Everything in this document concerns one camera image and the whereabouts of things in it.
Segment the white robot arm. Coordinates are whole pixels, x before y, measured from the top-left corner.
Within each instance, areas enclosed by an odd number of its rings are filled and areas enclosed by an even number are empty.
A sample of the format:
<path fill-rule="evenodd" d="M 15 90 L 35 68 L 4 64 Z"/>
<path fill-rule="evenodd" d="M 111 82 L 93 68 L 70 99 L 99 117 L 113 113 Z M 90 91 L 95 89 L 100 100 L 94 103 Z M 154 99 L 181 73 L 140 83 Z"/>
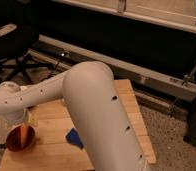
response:
<path fill-rule="evenodd" d="M 81 62 L 24 90 L 5 81 L 0 115 L 20 123 L 23 109 L 56 99 L 65 102 L 95 171 L 152 171 L 108 65 Z"/>

